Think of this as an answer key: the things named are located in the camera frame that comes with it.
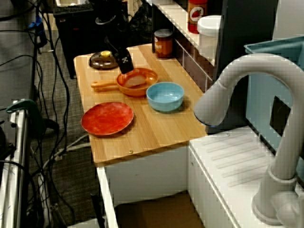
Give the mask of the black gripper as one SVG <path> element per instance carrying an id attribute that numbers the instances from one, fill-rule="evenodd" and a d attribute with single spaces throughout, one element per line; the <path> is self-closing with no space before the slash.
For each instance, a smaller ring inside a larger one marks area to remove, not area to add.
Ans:
<path id="1" fill-rule="evenodd" d="M 104 38 L 104 41 L 112 52 L 112 55 L 115 58 L 121 73 L 126 74 L 128 72 L 131 72 L 133 70 L 133 62 L 130 52 L 126 50 L 126 47 L 115 39 L 111 40 L 108 36 Z"/>

